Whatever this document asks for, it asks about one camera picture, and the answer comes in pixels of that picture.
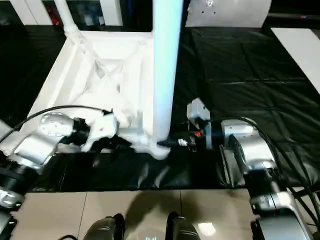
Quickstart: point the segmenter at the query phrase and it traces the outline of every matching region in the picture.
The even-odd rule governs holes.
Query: black cloth
[[[1,119],[13,126],[27,115],[64,40],[63,32],[51,26],[2,34],[0,44],[5,51],[0,54],[9,61],[1,68],[5,86]],[[184,129],[187,104],[197,97],[212,111],[212,119],[238,116],[254,120],[285,150],[309,184],[319,188],[320,95],[270,30],[185,29],[179,45],[171,134]],[[13,107],[6,104],[8,99]],[[285,161],[281,162],[290,182],[298,185]],[[173,148],[165,160],[158,161],[146,153],[120,148],[112,154],[58,154],[32,191],[243,186],[241,178],[230,184],[229,177],[218,151]]]

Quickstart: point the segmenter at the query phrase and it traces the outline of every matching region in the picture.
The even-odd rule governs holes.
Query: beige floor tile
[[[18,212],[12,240],[57,240],[77,236],[86,193],[29,193]]]
[[[127,240],[165,240],[167,217],[172,211],[181,211],[179,190],[88,192],[79,239],[95,221],[121,213]]]
[[[193,223],[201,240],[252,239],[255,219],[246,189],[181,190],[182,215]]]

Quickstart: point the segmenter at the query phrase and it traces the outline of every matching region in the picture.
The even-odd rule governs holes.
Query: wire
[[[41,115],[41,114],[45,114],[47,112],[50,111],[54,111],[54,110],[58,110],[58,109],[73,109],[73,108],[78,108],[78,109],[90,109],[90,110],[95,110],[95,111],[100,111],[103,112],[104,114],[110,114],[111,112],[106,111],[104,109],[101,108],[97,108],[97,107],[93,107],[93,106],[82,106],[82,105],[61,105],[61,106],[53,106],[53,107],[49,107],[46,108],[44,110],[38,111],[30,116],[28,116],[26,119],[24,119],[23,121],[21,121],[19,124],[17,124],[14,128],[12,128],[10,131],[8,131],[6,134],[4,134],[1,138],[0,138],[0,144],[7,138],[9,137],[13,132],[18,131],[23,124],[25,124],[26,122],[30,121],[31,119],[34,119],[35,117]]]
[[[65,235],[61,238],[59,238],[58,240],[65,240],[65,239],[72,239],[72,240],[78,240],[75,236],[73,235]]]
[[[268,134],[266,134],[260,127],[258,127],[258,125],[253,122],[250,119],[247,119],[245,117],[220,117],[220,118],[216,118],[214,120],[211,120],[211,122],[213,121],[224,121],[224,120],[240,120],[240,121],[244,121],[246,123],[248,123],[249,125],[251,125],[252,127],[254,127],[255,129],[257,129],[257,131],[262,135],[262,137],[264,138],[264,140],[267,142],[267,144],[271,147],[271,151],[274,155],[275,161],[279,167],[279,170],[283,172],[282,169],[282,164],[279,160],[279,156],[277,153],[277,150],[279,151],[279,153],[283,156],[284,160],[287,162],[287,164],[289,165],[289,167],[293,170],[294,174],[296,175],[296,177],[298,178],[300,184],[304,187],[304,189],[307,192],[307,195],[309,196],[312,205],[314,207],[315,213],[317,218],[315,217],[315,215],[312,213],[312,211],[310,210],[310,208],[305,204],[305,202],[302,200],[302,198],[297,194],[297,192],[293,189],[293,187],[291,187],[290,185],[288,185],[288,188],[290,189],[292,195],[299,201],[299,203],[302,205],[302,207],[306,210],[306,212],[310,215],[310,217],[312,218],[312,220],[314,221],[315,225],[317,226],[318,230],[320,230],[320,206],[318,205],[318,203],[316,202],[315,196],[312,193],[312,191],[310,190],[308,184],[306,183],[306,181],[301,177],[301,175],[299,174],[297,168],[295,167],[295,165],[290,161],[288,155],[283,151],[283,149],[278,145],[278,143],[272,139],[272,137],[270,137]]]

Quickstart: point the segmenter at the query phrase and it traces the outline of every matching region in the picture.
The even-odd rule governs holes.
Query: white column
[[[50,16],[42,0],[25,0],[38,25],[52,25]]]
[[[174,97],[183,0],[153,0],[153,136],[168,137]]]
[[[78,32],[79,29],[71,16],[66,0],[54,0],[56,8],[63,22],[63,29],[65,33]]]
[[[10,2],[16,11],[16,14],[18,14],[19,18],[21,19],[23,25],[38,25],[25,1],[10,0]]]

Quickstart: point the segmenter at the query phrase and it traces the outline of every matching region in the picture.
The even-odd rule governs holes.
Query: white pole
[[[79,29],[71,16],[66,0],[54,0],[54,2],[62,19],[64,32],[66,34],[79,32]]]
[[[153,0],[153,136],[168,137],[184,0]]]

